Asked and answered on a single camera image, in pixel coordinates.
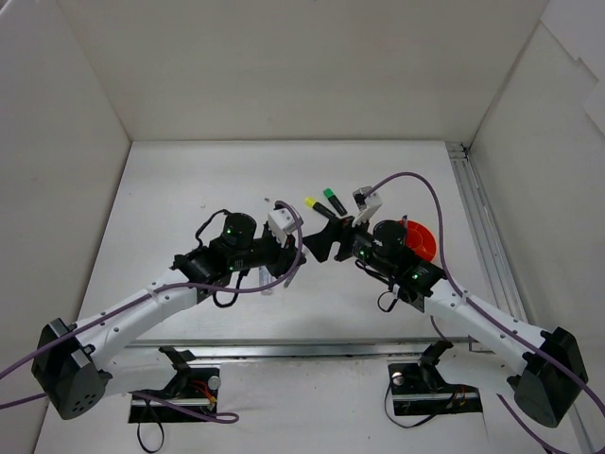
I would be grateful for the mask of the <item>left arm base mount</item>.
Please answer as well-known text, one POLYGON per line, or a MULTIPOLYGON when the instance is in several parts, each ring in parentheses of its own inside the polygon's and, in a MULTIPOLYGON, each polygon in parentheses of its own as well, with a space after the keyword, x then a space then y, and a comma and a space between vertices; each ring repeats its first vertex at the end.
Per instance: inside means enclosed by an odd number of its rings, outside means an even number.
MULTIPOLYGON (((189 350, 160 347, 158 353, 173 366, 174 374, 158 390, 143 389, 142 393, 159 397, 197 414, 217 416, 220 369, 218 365, 194 365, 196 358, 189 350)), ((146 423, 202 423, 196 417, 166 407, 157 401, 133 397, 130 401, 129 424, 146 423)))

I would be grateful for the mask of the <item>clear small spray bottle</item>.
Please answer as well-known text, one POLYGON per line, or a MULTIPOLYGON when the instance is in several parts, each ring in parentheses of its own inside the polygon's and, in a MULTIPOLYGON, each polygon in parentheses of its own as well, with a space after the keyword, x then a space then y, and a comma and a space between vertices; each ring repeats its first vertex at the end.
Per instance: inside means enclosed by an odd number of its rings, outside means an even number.
POLYGON ((258 274, 259 274, 259 286, 264 288, 261 291, 261 294, 265 295, 265 296, 272 295, 273 288, 270 288, 269 285, 271 285, 274 282, 274 277, 269 273, 269 271, 266 267, 261 267, 258 270, 258 274))

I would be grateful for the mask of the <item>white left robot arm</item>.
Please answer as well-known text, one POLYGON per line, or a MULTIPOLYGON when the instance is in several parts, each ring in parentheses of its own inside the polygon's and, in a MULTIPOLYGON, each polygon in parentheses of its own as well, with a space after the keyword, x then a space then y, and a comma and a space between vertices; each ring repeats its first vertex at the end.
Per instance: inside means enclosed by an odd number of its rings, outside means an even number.
POLYGON ((229 286, 233 276, 265 267, 277 283, 303 264, 303 221, 284 205, 270 211, 261 236, 255 220, 227 213, 220 235, 189 253, 177 254, 169 270, 127 300, 94 317, 66 323, 57 318, 39 337, 31 372, 63 420, 80 417, 103 397, 160 391, 181 395, 189 384, 189 358, 160 347, 138 358, 126 348, 151 328, 229 286))

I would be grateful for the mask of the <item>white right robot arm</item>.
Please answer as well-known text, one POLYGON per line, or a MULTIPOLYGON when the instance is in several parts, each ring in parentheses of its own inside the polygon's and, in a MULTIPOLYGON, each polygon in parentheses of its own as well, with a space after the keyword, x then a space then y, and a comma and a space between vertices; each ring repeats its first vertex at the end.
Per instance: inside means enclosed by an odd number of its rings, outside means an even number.
POLYGON ((351 218, 332 219, 303 243, 319 262, 331 257, 337 243, 336 261, 356 259, 387 282, 394 299, 458 326, 496 353, 510 367, 506 386, 517 407, 544 427, 559 425, 588 381, 572 333, 562 327, 546 331, 474 298, 408 248, 400 221, 371 228, 351 218))

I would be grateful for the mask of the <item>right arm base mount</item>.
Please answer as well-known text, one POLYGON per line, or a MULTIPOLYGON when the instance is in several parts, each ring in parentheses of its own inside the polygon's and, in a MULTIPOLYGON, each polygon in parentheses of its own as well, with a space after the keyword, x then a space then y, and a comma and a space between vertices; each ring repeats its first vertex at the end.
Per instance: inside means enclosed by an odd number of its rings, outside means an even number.
POLYGON ((391 363, 384 398, 385 413, 402 428, 418 428, 438 416, 482 413, 478 388, 446 382, 437 369, 449 341, 430 344, 415 362, 391 363))

